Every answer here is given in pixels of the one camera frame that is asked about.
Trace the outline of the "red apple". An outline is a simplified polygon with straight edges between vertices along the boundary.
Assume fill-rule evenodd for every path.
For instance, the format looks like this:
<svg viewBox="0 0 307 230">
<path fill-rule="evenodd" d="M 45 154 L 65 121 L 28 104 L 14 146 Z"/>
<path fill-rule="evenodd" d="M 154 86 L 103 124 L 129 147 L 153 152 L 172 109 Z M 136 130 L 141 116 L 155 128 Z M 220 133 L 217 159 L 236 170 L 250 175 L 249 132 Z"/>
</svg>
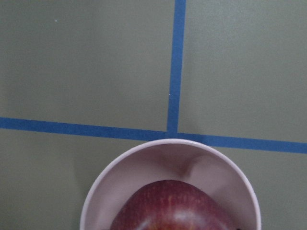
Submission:
<svg viewBox="0 0 307 230">
<path fill-rule="evenodd" d="M 162 180 L 137 190 L 114 218 L 112 230 L 235 230 L 229 214 L 202 190 Z"/>
</svg>

